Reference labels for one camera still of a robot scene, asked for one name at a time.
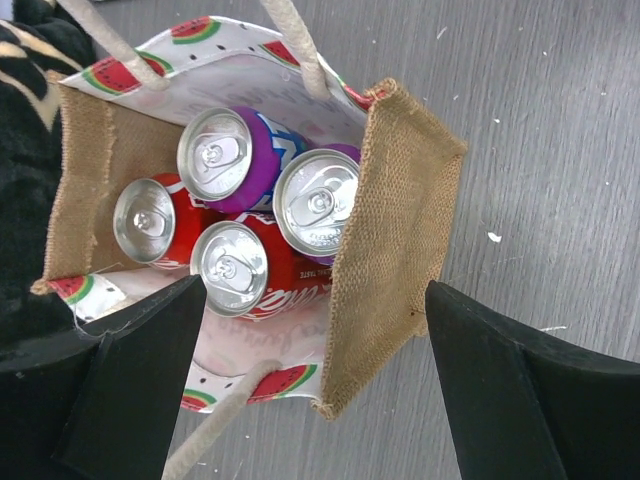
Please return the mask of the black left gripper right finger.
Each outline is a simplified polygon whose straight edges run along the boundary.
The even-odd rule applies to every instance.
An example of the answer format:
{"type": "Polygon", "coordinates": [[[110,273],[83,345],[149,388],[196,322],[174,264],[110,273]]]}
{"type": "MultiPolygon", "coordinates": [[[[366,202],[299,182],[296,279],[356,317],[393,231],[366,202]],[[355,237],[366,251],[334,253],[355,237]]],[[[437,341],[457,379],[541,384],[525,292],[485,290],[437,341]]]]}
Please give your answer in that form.
{"type": "Polygon", "coordinates": [[[636,479],[639,366],[497,313],[440,282],[429,336],[464,479],[636,479]]]}

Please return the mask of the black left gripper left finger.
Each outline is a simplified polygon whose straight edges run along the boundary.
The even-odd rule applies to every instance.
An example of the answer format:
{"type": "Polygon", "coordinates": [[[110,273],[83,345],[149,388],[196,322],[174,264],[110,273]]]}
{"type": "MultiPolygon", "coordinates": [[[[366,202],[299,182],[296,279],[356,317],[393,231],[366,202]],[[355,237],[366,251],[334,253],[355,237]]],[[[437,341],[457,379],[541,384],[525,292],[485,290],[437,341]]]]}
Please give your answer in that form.
{"type": "Polygon", "coordinates": [[[161,478],[204,301],[187,276],[83,328],[2,322],[2,478],[161,478]]]}

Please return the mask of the red cola can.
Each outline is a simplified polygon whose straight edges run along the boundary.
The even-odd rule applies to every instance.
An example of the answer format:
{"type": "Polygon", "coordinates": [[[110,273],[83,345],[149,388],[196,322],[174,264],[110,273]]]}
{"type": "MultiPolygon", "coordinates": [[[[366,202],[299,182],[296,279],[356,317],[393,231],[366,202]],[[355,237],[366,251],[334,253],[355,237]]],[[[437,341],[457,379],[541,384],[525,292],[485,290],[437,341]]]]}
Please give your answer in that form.
{"type": "Polygon", "coordinates": [[[331,269],[294,250],[264,213],[232,214],[204,230],[190,273],[203,281],[208,310],[254,322],[322,299],[332,285],[331,269]]]}
{"type": "Polygon", "coordinates": [[[113,213],[113,232],[121,250],[140,264],[174,270],[190,264],[202,232],[224,215],[204,205],[176,173],[131,182],[113,213]]]}

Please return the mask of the purple Fanta can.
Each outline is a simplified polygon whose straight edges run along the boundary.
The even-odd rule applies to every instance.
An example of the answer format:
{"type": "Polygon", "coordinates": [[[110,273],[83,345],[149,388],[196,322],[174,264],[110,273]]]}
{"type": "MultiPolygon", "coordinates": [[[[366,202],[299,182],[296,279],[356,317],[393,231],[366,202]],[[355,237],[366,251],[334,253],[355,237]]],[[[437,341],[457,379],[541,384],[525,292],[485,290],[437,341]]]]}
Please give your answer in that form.
{"type": "Polygon", "coordinates": [[[282,170],[314,144],[245,106],[204,111],[183,130],[176,163],[195,198],[223,213],[272,210],[282,170]]]}

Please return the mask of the watermelon print canvas bag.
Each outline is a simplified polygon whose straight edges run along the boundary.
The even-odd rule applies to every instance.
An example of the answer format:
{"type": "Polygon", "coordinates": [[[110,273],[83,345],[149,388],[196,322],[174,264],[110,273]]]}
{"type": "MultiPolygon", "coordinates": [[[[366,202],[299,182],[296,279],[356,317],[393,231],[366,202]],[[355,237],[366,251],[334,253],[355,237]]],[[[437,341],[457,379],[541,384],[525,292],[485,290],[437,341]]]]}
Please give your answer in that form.
{"type": "MultiPolygon", "coordinates": [[[[290,1],[264,5],[269,35],[293,55],[293,73],[312,99],[363,109],[363,164],[355,210],[332,269],[319,396],[313,408],[337,418],[389,359],[427,328],[424,293],[447,253],[467,152],[464,142],[393,79],[352,93],[318,53],[290,1]]],[[[59,82],[62,178],[49,219],[42,277],[51,281],[124,263],[103,225],[115,190],[138,170],[133,142],[117,129],[115,97],[87,91],[80,72],[59,82]]]]}

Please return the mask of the purple soda can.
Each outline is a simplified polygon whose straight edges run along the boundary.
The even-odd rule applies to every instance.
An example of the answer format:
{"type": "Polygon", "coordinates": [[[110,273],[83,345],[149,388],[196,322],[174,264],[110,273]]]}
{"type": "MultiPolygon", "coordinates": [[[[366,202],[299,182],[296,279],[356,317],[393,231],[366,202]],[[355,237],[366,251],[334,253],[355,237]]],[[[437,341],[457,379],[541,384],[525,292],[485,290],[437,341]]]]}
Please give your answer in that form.
{"type": "Polygon", "coordinates": [[[361,153],[334,143],[295,157],[280,173],[272,210],[283,238],[312,261],[331,266],[355,204],[361,153]]]}

